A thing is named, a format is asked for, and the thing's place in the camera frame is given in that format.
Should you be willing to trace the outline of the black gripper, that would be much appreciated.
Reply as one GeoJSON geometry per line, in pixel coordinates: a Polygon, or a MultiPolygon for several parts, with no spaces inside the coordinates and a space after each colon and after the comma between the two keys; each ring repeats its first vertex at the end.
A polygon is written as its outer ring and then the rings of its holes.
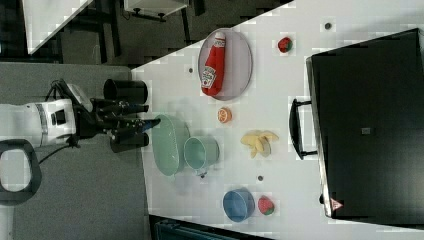
{"type": "Polygon", "coordinates": [[[97,134],[110,130],[113,136],[141,134],[155,126],[160,119],[120,119],[117,126],[113,127],[111,122],[107,122],[103,114],[113,113],[115,115],[128,115],[140,112],[147,112],[148,105],[142,104],[117,104],[114,100],[91,98],[89,102],[93,105],[93,110],[88,111],[77,100],[72,101],[75,116],[76,135],[80,139],[93,138],[97,134]]]}

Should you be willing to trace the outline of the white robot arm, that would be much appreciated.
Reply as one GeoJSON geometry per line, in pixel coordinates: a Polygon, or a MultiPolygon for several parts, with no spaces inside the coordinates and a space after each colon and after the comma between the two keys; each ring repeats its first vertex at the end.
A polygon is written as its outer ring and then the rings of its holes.
{"type": "Polygon", "coordinates": [[[42,182],[36,150],[57,145],[76,147],[84,138],[108,134],[119,144],[142,146],[146,131],[160,123],[134,118],[146,105],[93,99],[89,103],[60,99],[1,106],[1,204],[20,205],[32,198],[42,182]]]}

